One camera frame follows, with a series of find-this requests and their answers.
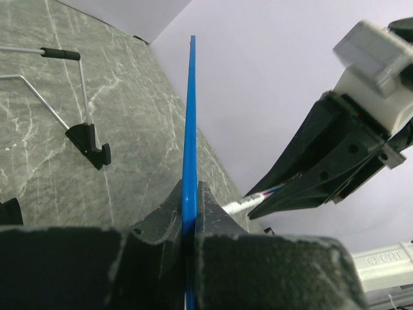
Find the gray marble surface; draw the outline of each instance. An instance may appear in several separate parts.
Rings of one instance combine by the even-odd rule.
[[[112,149],[96,170],[21,81],[0,81],[0,201],[17,197],[25,225],[130,225],[168,196],[185,106],[143,42],[54,0],[3,0],[0,45],[80,52],[97,138]],[[0,52],[0,74],[24,75],[69,126],[85,121],[76,62]],[[221,204],[239,198],[198,137],[199,179]]]

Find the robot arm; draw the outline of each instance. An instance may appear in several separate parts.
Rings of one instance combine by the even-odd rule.
[[[334,48],[346,69],[312,107],[270,172],[247,194],[285,186],[249,213],[340,202],[413,144],[411,19],[382,29],[359,22]]]

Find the white wall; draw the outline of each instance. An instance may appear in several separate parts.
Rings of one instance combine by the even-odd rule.
[[[343,71],[334,45],[360,20],[408,17],[408,0],[192,0],[150,45],[185,100],[197,36],[198,123],[241,192],[275,163]],[[413,237],[413,150],[339,205],[263,218],[276,233],[339,238],[351,251]]]
[[[58,1],[151,43],[191,0]]]

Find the black plastic foot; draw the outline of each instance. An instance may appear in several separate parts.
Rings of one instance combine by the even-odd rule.
[[[0,225],[23,225],[20,204],[17,198],[0,202]]]
[[[103,165],[107,166],[111,163],[109,144],[102,145],[101,150],[96,147],[94,124],[82,123],[74,125],[66,131],[66,136],[97,170],[101,169]]]

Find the black rubber grip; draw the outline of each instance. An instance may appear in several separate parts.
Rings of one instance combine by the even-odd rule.
[[[45,51],[41,57],[80,60],[80,54],[78,52],[72,52],[70,50],[57,50],[55,48],[48,47],[42,47],[40,49]]]

